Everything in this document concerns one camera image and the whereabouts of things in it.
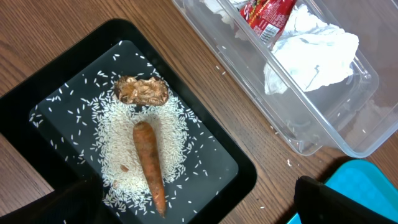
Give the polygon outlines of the orange carrot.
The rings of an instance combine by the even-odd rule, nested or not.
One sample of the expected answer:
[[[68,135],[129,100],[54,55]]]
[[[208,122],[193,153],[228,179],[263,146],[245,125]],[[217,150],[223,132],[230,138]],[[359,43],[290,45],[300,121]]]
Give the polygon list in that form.
[[[133,127],[133,141],[155,208],[159,215],[165,218],[165,189],[160,168],[157,139],[152,126],[146,121],[140,121],[135,124]]]

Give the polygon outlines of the brown walnut food scrap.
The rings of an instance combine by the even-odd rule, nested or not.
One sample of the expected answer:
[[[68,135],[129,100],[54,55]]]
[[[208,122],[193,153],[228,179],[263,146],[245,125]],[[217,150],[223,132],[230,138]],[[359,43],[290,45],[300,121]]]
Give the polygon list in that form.
[[[147,80],[123,76],[114,84],[117,99],[127,105],[162,106],[169,99],[169,89],[161,79]]]

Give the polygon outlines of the white napkin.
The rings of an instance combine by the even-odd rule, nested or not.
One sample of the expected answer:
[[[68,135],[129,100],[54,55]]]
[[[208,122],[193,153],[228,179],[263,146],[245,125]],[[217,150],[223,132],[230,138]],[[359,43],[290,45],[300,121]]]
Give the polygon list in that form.
[[[247,2],[232,1],[232,5],[239,12]],[[272,48],[266,45],[304,92],[351,76],[358,46],[357,35],[323,22],[305,4],[294,6],[277,42]]]

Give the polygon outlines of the red snack wrapper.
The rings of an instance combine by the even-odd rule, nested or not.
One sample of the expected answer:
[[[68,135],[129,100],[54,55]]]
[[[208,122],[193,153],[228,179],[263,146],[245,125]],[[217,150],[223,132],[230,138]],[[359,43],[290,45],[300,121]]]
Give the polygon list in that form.
[[[270,48],[282,35],[297,0],[250,0],[239,11]]]

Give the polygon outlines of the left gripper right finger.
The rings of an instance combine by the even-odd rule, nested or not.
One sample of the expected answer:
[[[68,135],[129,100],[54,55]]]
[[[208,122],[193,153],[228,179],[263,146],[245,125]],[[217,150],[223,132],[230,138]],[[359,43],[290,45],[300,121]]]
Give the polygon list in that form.
[[[294,204],[303,224],[395,223],[306,175],[295,183]]]

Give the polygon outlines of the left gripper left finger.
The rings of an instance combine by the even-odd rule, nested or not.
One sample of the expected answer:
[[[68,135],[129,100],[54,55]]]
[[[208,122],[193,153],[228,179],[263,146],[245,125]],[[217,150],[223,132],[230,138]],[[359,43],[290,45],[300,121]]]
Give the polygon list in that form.
[[[93,223],[103,198],[99,176],[78,180],[1,217],[1,224]]]

